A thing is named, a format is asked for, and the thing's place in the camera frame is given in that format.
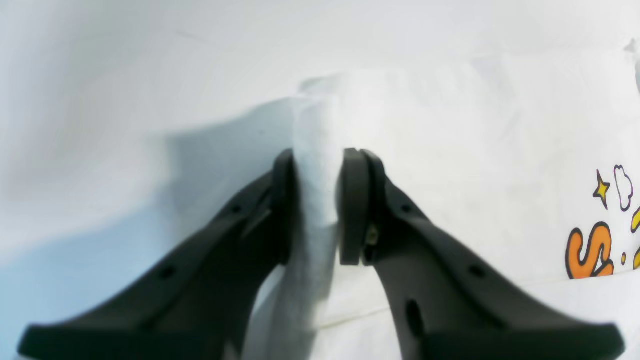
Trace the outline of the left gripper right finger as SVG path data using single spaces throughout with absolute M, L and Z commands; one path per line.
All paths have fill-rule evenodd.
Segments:
M 612 323 L 567 316 L 526 294 L 441 230 L 371 151 L 342 165 L 342 265 L 375 269 L 404 360 L 614 360 Z

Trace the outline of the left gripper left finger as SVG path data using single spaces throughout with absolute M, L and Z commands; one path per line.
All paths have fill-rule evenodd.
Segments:
M 18 353 L 35 360 L 222 360 L 239 354 L 260 287 L 286 264 L 297 200 L 294 156 L 235 194 L 204 228 L 105 303 L 30 325 Z

